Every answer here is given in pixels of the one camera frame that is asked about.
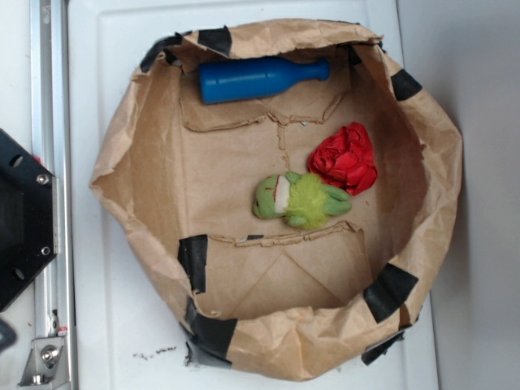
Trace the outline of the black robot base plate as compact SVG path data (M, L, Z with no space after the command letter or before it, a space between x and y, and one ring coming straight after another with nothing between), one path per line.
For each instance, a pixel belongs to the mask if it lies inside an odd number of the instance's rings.
M54 176L1 132L1 310L56 256Z

